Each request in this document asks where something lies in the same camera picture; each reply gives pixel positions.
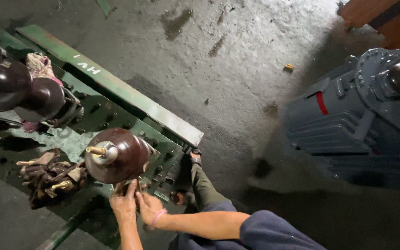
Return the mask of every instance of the gray electric motor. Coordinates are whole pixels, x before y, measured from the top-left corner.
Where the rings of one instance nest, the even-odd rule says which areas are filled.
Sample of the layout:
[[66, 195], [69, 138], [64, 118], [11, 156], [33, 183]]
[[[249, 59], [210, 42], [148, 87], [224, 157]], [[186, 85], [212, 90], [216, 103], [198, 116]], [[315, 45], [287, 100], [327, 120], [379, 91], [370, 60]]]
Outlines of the gray electric motor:
[[349, 56], [287, 105], [285, 130], [333, 177], [400, 189], [400, 50]]

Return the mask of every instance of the wristband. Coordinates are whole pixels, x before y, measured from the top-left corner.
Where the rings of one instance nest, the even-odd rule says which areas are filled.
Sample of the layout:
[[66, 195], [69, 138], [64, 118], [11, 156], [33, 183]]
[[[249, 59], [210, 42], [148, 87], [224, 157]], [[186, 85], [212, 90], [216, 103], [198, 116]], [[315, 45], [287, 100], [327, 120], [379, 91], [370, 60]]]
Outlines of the wristband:
[[154, 219], [152, 220], [152, 224], [149, 226], [149, 229], [150, 230], [154, 230], [155, 229], [155, 226], [156, 226], [156, 224], [157, 224], [157, 221], [160, 219], [160, 217], [163, 215], [163, 214], [165, 214], [165, 213], [168, 213], [168, 211], [166, 210], [166, 208], [163, 208], [162, 210], [160, 210], [160, 211], [158, 211], [156, 214], [155, 214], [155, 217], [154, 217]]

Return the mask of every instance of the bolt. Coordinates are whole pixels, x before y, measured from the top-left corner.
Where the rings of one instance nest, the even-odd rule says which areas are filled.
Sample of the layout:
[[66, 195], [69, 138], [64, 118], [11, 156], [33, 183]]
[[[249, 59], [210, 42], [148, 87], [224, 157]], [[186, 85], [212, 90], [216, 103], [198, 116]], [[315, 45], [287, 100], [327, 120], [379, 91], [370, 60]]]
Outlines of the bolt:
[[159, 141], [159, 140], [153, 140], [153, 141], [152, 141], [152, 146], [153, 146], [154, 148], [156, 148], [159, 144], [160, 144], [160, 141]]

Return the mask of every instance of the dirty floor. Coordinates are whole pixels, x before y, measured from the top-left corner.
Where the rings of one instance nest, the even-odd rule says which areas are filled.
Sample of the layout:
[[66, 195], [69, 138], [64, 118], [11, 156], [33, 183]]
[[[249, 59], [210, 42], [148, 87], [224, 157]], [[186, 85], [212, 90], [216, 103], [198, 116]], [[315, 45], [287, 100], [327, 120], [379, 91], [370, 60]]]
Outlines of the dirty floor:
[[[0, 28], [42, 26], [203, 131], [205, 172], [238, 210], [269, 209], [329, 250], [400, 250], [400, 191], [325, 177], [281, 128], [288, 101], [380, 35], [345, 32], [335, 0], [109, 3], [105, 18], [95, 0], [0, 0]], [[34, 249], [64, 224], [27, 198], [0, 180], [0, 249]], [[58, 249], [108, 248], [77, 230]]]

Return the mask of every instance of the green metal beam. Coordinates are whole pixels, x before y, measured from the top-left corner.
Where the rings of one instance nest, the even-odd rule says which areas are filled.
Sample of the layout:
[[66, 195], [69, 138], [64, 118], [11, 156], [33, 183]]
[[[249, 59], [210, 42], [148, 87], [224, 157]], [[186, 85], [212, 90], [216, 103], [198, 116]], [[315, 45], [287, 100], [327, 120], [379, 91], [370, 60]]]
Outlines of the green metal beam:
[[31, 25], [17, 28], [16, 31], [38, 44], [57, 59], [79, 69], [86, 77], [92, 78], [98, 85], [112, 94], [145, 112], [147, 116], [182, 138], [187, 144], [197, 147], [200, 143], [203, 132], [138, 92], [94, 61], [67, 46], [41, 27]]

